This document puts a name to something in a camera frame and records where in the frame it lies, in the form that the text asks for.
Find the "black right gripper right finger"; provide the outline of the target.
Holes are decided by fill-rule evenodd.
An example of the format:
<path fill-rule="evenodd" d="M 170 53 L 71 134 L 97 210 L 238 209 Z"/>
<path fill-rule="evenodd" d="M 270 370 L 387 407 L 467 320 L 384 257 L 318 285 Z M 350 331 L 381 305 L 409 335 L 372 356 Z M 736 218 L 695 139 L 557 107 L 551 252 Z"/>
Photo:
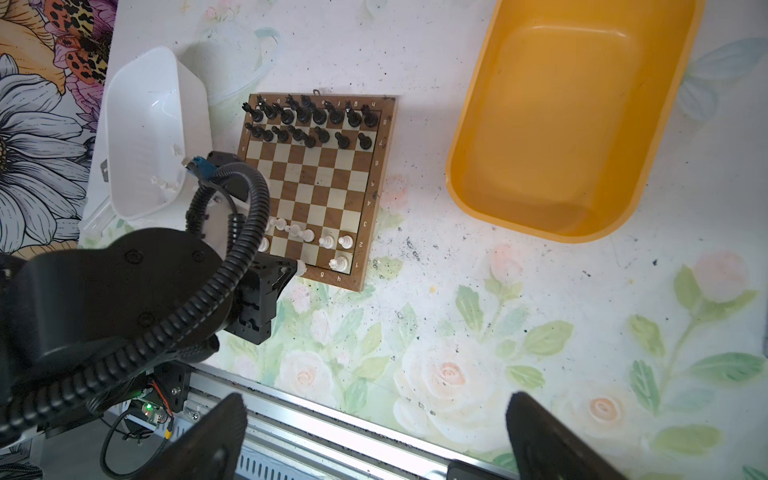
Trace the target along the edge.
<path fill-rule="evenodd" d="M 525 392 L 511 396 L 505 419 L 522 479 L 625 479 Z"/>

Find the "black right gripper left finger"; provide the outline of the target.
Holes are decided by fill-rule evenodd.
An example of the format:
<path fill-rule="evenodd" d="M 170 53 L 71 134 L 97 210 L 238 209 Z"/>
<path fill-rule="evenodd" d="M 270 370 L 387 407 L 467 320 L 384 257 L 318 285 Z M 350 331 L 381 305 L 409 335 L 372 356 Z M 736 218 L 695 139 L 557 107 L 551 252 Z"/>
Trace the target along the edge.
<path fill-rule="evenodd" d="M 242 395 L 230 394 L 134 479 L 234 479 L 246 427 Z"/>

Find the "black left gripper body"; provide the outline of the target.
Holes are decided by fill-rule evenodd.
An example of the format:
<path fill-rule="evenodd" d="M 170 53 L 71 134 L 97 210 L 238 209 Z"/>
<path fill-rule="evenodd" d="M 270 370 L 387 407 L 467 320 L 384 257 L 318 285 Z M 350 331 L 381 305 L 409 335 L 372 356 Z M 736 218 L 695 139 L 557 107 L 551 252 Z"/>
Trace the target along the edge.
<path fill-rule="evenodd" d="M 233 294 L 225 330 L 254 345 L 267 341 L 279 297 L 297 271 L 296 260 L 258 253 Z"/>

